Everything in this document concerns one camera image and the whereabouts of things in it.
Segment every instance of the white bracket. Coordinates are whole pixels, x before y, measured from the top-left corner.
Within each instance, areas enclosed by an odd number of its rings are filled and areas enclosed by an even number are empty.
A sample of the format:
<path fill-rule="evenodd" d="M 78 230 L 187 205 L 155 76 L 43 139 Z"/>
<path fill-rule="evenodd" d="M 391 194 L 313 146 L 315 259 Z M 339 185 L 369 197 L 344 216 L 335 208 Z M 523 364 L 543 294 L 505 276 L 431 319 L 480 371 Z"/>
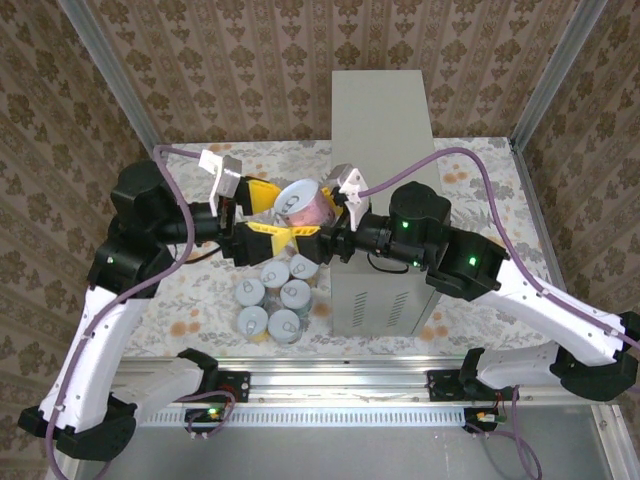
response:
<path fill-rule="evenodd" d="M 211 208 L 211 215 L 217 217 L 217 191 L 218 185 L 220 185 L 220 178 L 222 177 L 222 157 L 216 155 L 211 150 L 202 150 L 198 166 L 204 168 L 207 172 L 213 175 L 213 186 L 211 187 L 211 193 L 209 194 L 209 207 Z"/>
<path fill-rule="evenodd" d="M 558 348 L 556 342 L 547 342 L 513 350 L 485 350 L 476 366 L 477 378 L 498 390 L 519 384 L 560 385 L 560 378 L 551 373 Z"/>
<path fill-rule="evenodd" d="M 358 229 L 360 220 L 367 210 L 369 210 L 369 198 L 360 198 L 358 194 L 367 190 L 369 187 L 364 181 L 364 177 L 360 173 L 360 170 L 353 168 L 347 177 L 340 183 L 340 193 L 347 196 L 347 202 L 345 205 L 349 210 L 349 220 L 351 225 L 351 231 L 355 232 Z"/>
<path fill-rule="evenodd" d="M 138 408 L 134 416 L 141 423 L 178 398 L 198 390 L 203 373 L 194 362 L 174 358 L 153 374 L 136 377 L 131 384 L 115 388 L 113 396 L 124 403 L 135 403 Z"/>

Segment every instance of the black mounting bracket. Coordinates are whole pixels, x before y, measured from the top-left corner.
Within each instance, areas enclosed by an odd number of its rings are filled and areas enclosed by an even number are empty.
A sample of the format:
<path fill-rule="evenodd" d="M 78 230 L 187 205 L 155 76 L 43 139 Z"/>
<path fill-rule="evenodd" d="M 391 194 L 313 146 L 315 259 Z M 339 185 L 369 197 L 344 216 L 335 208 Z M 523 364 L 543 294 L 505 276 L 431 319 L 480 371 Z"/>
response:
<path fill-rule="evenodd" d="M 496 428 L 498 428 L 497 422 L 481 422 L 480 420 L 478 420 L 478 417 L 477 417 L 479 413 L 488 413 L 488 412 L 489 412 L 489 409 L 487 408 L 471 408 L 471 407 L 465 408 L 464 418 L 466 423 L 462 427 L 462 429 L 465 432 L 471 433 L 471 434 L 480 433 L 478 432 L 478 430 L 481 430 L 483 432 L 493 432 Z M 469 425 L 473 425 L 478 430 L 475 430 Z"/>
<path fill-rule="evenodd" d="M 427 389 L 429 400 L 432 402 L 494 402 L 498 394 L 509 399 L 513 395 L 513 388 L 506 387 L 494 390 L 479 381 L 461 380 L 461 370 L 428 370 Z"/>
<path fill-rule="evenodd" d="M 224 390 L 233 394 L 236 403 L 247 403 L 249 401 L 249 392 L 251 391 L 251 373 L 250 372 L 231 372 L 218 370 L 218 361 L 209 355 L 188 348 L 178 354 L 180 358 L 186 358 L 196 363 L 203 371 L 202 382 L 200 387 L 194 394 L 212 392 L 215 390 Z M 228 398 L 224 395 L 212 395 L 197 401 L 198 403 L 221 403 L 225 405 L 221 410 L 226 409 Z M 194 433 L 209 433 L 220 423 L 219 416 L 209 414 L 208 408 L 187 408 L 185 410 L 184 421 L 195 422 L 191 431 Z"/>

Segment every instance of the black cable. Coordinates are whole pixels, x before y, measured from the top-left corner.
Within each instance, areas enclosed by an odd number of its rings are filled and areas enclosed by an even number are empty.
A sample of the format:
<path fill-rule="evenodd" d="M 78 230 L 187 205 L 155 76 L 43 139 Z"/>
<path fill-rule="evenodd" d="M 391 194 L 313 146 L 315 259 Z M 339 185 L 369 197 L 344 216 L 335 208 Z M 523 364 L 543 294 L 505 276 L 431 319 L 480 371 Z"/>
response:
<path fill-rule="evenodd" d="M 209 251 L 209 252 L 207 252 L 207 253 L 205 253 L 203 255 L 200 255 L 197 258 L 194 258 L 194 259 L 191 259 L 191 260 L 187 260 L 184 263 L 187 264 L 187 265 L 193 265 L 194 263 L 198 263 L 198 262 L 201 262 L 202 260 L 206 260 L 209 257 L 213 257 L 220 250 L 222 250 L 222 247 L 216 247 L 213 250 L 211 250 L 211 251 Z"/>
<path fill-rule="evenodd" d="M 369 262 L 369 265 L 371 265 L 371 267 L 374 270 L 377 270 L 378 272 L 382 272 L 382 273 L 392 273 L 394 275 L 402 275 L 402 274 L 405 274 L 405 273 L 407 273 L 409 271 L 409 266 L 408 265 L 405 267 L 404 270 L 387 270 L 386 268 L 377 267 L 371 261 L 371 255 L 368 254 L 368 253 L 367 253 L 367 262 Z"/>

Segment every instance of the power cord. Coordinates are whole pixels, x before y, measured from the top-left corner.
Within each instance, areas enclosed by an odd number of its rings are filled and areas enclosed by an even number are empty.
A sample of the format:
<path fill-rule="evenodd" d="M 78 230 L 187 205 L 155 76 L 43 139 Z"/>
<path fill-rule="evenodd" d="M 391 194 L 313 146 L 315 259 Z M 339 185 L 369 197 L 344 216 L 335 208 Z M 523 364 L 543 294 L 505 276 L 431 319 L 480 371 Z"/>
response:
<path fill-rule="evenodd" d="M 374 270 L 377 270 L 378 272 L 382 272 L 382 273 L 392 273 L 394 275 L 403 275 L 405 273 L 407 273 L 409 271 L 409 266 L 405 266 L 404 270 L 387 270 L 386 268 L 381 268 L 378 267 L 376 265 L 374 265 L 374 263 L 371 261 L 371 255 L 367 253 L 367 262 L 369 262 L 369 265 L 371 265 L 371 268 L 373 268 Z"/>
<path fill-rule="evenodd" d="M 196 263 L 200 263 L 203 260 L 206 260 L 207 258 L 213 257 L 216 253 L 218 253 L 220 250 L 222 250 L 222 247 L 216 247 L 213 250 L 200 255 L 199 257 L 196 258 L 192 258 L 191 260 L 187 260 L 185 263 L 185 265 L 195 265 Z"/>
<path fill-rule="evenodd" d="M 511 419 L 513 422 L 513 432 L 503 432 L 499 430 L 495 430 L 493 432 L 483 432 L 478 427 L 471 423 L 467 423 L 467 426 L 474 430 L 479 435 L 485 435 L 485 438 L 489 437 L 506 437 L 510 438 L 514 442 L 516 442 L 516 450 L 518 451 L 518 458 L 520 459 L 520 463 L 522 464 L 522 468 L 525 473 L 531 480 L 542 480 L 542 466 L 540 465 L 540 460 L 538 456 L 521 436 L 520 436 L 520 428 L 518 426 L 518 413 L 517 413 L 517 402 L 519 395 L 520 385 L 516 385 L 513 388 L 513 396 L 511 397 Z M 531 468 L 531 462 L 527 458 L 525 452 L 529 454 L 529 456 L 533 459 L 533 462 L 536 466 L 536 473 L 533 472 Z"/>

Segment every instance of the gray metal box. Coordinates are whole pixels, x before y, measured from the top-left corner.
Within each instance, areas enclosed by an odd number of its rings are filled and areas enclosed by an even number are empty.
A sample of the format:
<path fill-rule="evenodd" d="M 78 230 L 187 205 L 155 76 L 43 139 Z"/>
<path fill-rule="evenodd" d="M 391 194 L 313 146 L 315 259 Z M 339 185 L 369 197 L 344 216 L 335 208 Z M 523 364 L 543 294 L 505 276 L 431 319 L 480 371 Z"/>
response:
<path fill-rule="evenodd" d="M 331 121 L 332 167 L 351 163 L 370 187 L 435 150 L 419 70 L 333 72 Z M 413 180 L 442 193 L 434 163 L 374 195 L 373 212 L 387 215 L 393 191 Z M 373 261 L 387 269 L 404 268 Z M 417 269 L 405 275 L 377 272 L 360 252 L 347 265 L 338 259 L 331 263 L 334 335 L 419 335 L 439 299 Z"/>

